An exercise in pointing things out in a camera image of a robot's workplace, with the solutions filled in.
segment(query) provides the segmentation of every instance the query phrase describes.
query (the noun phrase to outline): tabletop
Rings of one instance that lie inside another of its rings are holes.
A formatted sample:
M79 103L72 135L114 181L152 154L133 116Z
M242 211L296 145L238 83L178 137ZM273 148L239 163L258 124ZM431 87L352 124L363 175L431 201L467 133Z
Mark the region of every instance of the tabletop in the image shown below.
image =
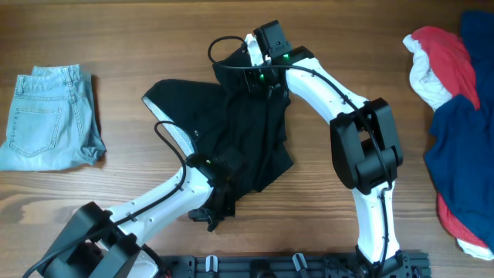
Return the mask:
M244 36L274 19L294 46L310 49L344 86L391 105L404 153L393 203L401 248L429 253L434 277L494 276L492 262L464 254L439 223L436 190L424 163L434 141L428 135L433 112L410 88L411 54L401 42L425 25L458 32L459 16L468 8L494 10L494 5L446 0L0 5L0 130L6 129L18 74L34 66L80 64L93 74L96 118L107 147L93 167L0 172L0 277L20 277L81 205L95 201L107 208L168 180L180 164L154 133L156 119L141 97L163 79L216 82L206 55L209 43ZM237 46L220 43L213 54L220 59ZM214 232L183 215L148 243L151 248L195 256L354 251L354 200L334 172L330 129L312 107L290 97L286 148L295 165L262 193L244 196L236 217Z

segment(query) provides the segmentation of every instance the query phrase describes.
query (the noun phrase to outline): denim fabric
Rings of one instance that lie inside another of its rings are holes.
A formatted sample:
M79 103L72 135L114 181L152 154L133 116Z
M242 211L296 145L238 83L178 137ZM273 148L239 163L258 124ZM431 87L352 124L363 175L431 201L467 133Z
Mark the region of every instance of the denim fabric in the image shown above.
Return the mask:
M94 164L105 152L91 75L79 65L20 75L0 147L0 171L52 171Z

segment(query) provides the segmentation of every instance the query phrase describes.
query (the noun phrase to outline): stacked clothing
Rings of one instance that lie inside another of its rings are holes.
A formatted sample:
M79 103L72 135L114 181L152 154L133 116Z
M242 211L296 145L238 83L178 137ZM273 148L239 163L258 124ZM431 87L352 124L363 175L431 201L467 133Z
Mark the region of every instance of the stacked clothing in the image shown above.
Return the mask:
M220 63L251 66L243 49ZM243 155L248 169L236 183L239 199L251 190L260 192L293 165L283 145L290 99L285 90L251 92L242 70L213 69L219 85L162 80L146 92L143 101L159 120L171 120L191 134L200 154L215 158L234 148ZM169 131L188 140L180 131ZM191 153L190 144L178 144L186 155Z
M79 65L19 75L0 147L0 171L55 171L95 164L105 152L91 75Z
M466 253L494 259L494 15L466 12L461 30L424 27L404 44L411 85L435 110L425 162L442 224Z

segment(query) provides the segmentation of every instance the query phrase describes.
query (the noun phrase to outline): cable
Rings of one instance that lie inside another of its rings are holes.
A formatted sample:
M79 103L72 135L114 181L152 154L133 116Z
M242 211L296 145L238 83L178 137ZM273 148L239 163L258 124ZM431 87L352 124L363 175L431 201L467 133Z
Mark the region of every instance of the cable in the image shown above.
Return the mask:
M181 164L181 167L182 167L182 176L181 176L181 179L180 181L175 185L175 188L173 188L170 192L168 192L168 194L166 194L165 196L159 198L158 200L152 202L151 204L139 209L138 211L134 212L134 213L131 213L129 214L128 216L124 217L123 219L113 223L112 225L110 226L107 226L107 227L104 227L102 229L98 229L97 231L95 232L92 232L90 233L89 235L85 235L85 236L81 236L79 237L78 239L75 239L73 240L72 242L64 245L62 248L59 248L57 249L56 251L53 251L51 252L49 255L46 255L44 256L40 261L38 261L37 263L35 263L33 266L31 266L25 273L24 275L22 276L22 278L28 278L29 276L31 276L32 273L34 273L40 266L42 266L43 264L45 263L48 263L49 261L51 261L52 259L55 259L58 255L64 253L65 251L67 251L68 249L70 248L73 248L74 246L77 246L78 244L80 243L83 243L85 241L87 241L88 239L92 239L92 238L95 238L97 236L101 236L102 234L104 234L105 232L109 232L110 230L118 227L119 225L121 224L124 224L125 222L127 221L130 221L132 219L135 219L136 217L138 217L140 214L146 212L147 210L149 209L152 209L153 207L155 207L156 205L164 202L165 200L167 200L168 198L170 198L173 194L175 194L178 190L181 190L181 187L182 185L184 184L185 182L185 176L186 176L186 169L187 169L187 165L185 164L185 160L182 158L182 156L180 155L180 153L177 151L177 149L165 138L163 137L163 135L161 135L161 133L157 130L157 127L160 125L160 124L173 124L174 126L176 127L179 127L180 129L182 129L188 136L189 138L191 139L191 142L192 142L192 146L194 148L194 152L197 153L197 146L195 144L195 141L194 141L194 138L185 130L183 129L182 127L180 127L179 125L177 125L176 123L174 122L171 122L171 121L168 121L168 120L162 120L162 121L159 121L157 122L155 125L154 125L154 132L156 132L156 134L158 135L158 137L177 155L178 157L178 160L180 161L180 164Z
M384 193L387 191L390 191L393 188L393 181L391 180L391 177L389 175L389 172L387 171L386 164L384 162L383 155L381 153L381 149L379 148L379 145L377 143L376 137L374 136L374 133L372 132L372 128L369 125L369 122L367 119L362 115L358 107L348 98L347 95L345 95L341 90L333 84L330 80L328 80L325 76L322 74L318 73L314 69L308 69L303 66L294 66L294 65L265 65L265 66L226 66L221 63L216 62L212 57L211 57L211 49L214 44L216 44L219 41L222 41L224 39L238 39L239 37L237 36L225 36L221 37L219 39L215 39L211 45L208 48L208 57L215 64L216 66L223 67L225 69L230 69L230 70L265 70L265 69L285 69L285 70L302 70L304 72L310 73L313 76L317 76L320 79L322 79L324 82L326 82L328 85L330 85L337 93L340 95L340 97L343 99L343 103L348 103L350 107L352 107L355 110L355 114L357 115L358 119L362 122L365 131L369 134L370 141L372 142L374 146L374 150L376 151L377 159L379 160L379 164L381 165L381 169L384 172L384 179L387 181L387 187L383 188L380 192L380 200L381 200L381 205L382 205L382 210L383 210L383 219L384 219L384 251L383 251L383 256L381 258L381 263L379 264L379 267L377 269L377 274L381 274L384 266L384 261L386 260L386 252L387 252L387 242L389 241L389 227L387 223L387 212L386 212L386 203L385 203L385 196ZM245 41L242 39L242 47L245 47Z

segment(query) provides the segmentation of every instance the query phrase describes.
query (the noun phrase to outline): jeans pocket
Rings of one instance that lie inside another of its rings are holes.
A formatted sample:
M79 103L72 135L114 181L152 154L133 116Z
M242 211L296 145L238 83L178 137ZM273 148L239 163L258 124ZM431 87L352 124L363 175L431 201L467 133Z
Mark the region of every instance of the jeans pocket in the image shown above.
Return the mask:
M9 147L27 158L55 147L62 109L16 108Z

